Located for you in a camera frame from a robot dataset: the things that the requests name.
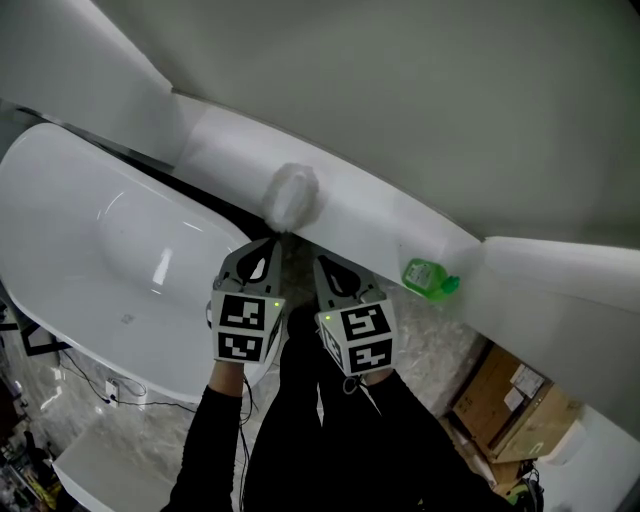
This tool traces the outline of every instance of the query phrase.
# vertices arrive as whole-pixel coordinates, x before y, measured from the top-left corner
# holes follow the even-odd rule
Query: green bottle
[[[402,282],[410,290],[434,302],[446,299],[460,286],[460,278],[449,276],[442,265],[420,258],[409,262]]]

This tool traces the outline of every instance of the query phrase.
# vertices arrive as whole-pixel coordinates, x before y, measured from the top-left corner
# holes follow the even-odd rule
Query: white sponge
[[[269,227],[284,233],[310,222],[318,189],[313,167],[284,164],[262,200],[262,214]]]

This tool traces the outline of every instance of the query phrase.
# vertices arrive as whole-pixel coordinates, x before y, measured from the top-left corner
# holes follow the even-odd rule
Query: white panel
[[[313,168],[319,212],[297,234],[395,282],[411,258],[464,274],[480,242],[449,219],[362,169],[280,130],[186,97],[205,113],[174,176],[252,213],[276,171],[295,162]]]
[[[639,251],[496,238],[482,244],[451,306],[640,437],[639,266]]]
[[[536,464],[545,510],[614,512],[640,476],[640,443],[590,407],[581,422],[586,440],[565,466]]]
[[[89,428],[54,463],[66,491],[91,512],[157,512],[173,487],[136,467]]]
[[[89,0],[0,0],[0,97],[175,163],[197,113]]]

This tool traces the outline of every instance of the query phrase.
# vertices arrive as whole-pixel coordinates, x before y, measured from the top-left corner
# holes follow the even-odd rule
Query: black sleeve
[[[481,476],[469,469],[438,420],[397,372],[368,390],[399,445],[397,450],[407,454],[412,479],[423,490],[422,499],[426,503],[455,503],[455,510],[469,511],[512,509],[491,491]]]
[[[184,444],[182,469],[163,512],[231,512],[241,406],[241,398],[205,389]]]

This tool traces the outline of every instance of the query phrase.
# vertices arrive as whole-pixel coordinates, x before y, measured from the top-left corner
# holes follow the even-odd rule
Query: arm
[[[244,366],[217,361],[191,423],[182,469],[163,512],[206,508],[231,511],[233,469]]]
[[[437,494],[455,502],[456,510],[508,511],[511,507],[491,492],[487,482],[473,473],[455,451],[440,423],[420,403],[394,370],[367,375],[369,394],[399,443],[398,452],[408,455],[407,464],[415,484],[424,489],[423,500]]]

